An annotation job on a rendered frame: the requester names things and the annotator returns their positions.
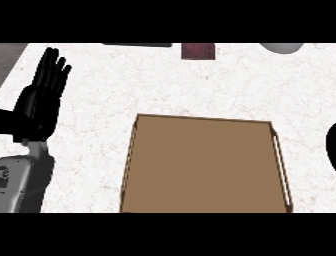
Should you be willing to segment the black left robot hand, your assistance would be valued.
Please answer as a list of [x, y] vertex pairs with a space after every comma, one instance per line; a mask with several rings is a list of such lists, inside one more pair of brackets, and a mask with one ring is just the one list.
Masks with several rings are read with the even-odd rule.
[[44, 142], [53, 135], [70, 69], [59, 50], [47, 48], [14, 109], [0, 109], [0, 134], [11, 135], [14, 143]]

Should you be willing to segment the dark red box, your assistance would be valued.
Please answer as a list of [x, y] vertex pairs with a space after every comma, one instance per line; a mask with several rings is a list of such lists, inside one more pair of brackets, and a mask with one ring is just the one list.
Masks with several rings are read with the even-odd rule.
[[183, 43], [181, 58], [184, 60], [214, 60], [215, 44], [214, 43]]

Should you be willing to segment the dark grey flat object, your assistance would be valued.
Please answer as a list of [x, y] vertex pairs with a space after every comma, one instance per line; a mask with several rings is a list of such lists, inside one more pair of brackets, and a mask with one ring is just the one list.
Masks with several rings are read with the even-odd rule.
[[115, 46], [134, 46], [134, 47], [162, 47], [162, 48], [172, 47], [172, 43], [101, 43], [101, 44], [115, 45]]

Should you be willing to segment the grey rounded object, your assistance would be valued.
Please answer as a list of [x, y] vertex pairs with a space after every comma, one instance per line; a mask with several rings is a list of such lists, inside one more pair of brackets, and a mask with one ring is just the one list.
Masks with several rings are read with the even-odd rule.
[[277, 54], [292, 54], [301, 47], [302, 43], [262, 43], [261, 46], [273, 53]]

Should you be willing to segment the brown wooden tray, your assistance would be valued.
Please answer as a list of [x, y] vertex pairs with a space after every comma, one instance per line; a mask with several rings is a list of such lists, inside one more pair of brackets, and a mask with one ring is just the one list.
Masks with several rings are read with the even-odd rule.
[[271, 123], [140, 114], [119, 210], [289, 213], [292, 198]]

